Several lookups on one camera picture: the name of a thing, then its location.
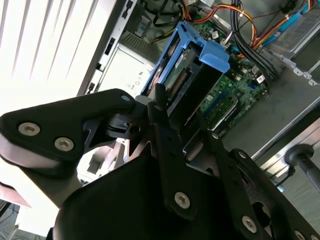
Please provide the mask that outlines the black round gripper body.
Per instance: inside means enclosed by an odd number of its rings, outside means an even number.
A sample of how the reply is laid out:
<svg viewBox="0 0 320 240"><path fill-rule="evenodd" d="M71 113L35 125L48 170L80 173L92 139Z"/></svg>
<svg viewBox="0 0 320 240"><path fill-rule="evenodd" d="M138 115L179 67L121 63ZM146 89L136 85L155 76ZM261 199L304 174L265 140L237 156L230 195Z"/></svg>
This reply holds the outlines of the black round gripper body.
<svg viewBox="0 0 320 240"><path fill-rule="evenodd" d="M75 191L62 205L55 240L240 240L200 130L167 119L129 142L127 163Z"/></svg>

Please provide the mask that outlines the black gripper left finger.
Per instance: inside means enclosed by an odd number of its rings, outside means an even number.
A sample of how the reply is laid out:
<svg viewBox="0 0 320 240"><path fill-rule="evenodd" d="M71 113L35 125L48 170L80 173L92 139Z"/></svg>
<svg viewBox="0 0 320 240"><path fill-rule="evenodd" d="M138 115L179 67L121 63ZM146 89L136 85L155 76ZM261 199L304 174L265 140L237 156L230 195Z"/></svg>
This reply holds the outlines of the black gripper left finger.
<svg viewBox="0 0 320 240"><path fill-rule="evenodd" d="M150 122L169 123L165 87L157 84L153 92L149 103L111 89L6 113L0 155L46 178L70 177L85 153L119 137L130 143Z"/></svg>

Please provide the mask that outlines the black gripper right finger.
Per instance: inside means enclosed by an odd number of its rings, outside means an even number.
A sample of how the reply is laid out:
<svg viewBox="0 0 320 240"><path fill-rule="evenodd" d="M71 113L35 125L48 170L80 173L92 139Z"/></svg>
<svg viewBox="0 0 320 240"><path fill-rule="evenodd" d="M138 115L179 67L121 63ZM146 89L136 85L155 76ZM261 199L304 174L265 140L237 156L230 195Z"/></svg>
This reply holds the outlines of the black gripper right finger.
<svg viewBox="0 0 320 240"><path fill-rule="evenodd" d="M243 151L225 150L200 130L206 159L222 183L232 228L241 240L318 240L320 235Z"/></svg>

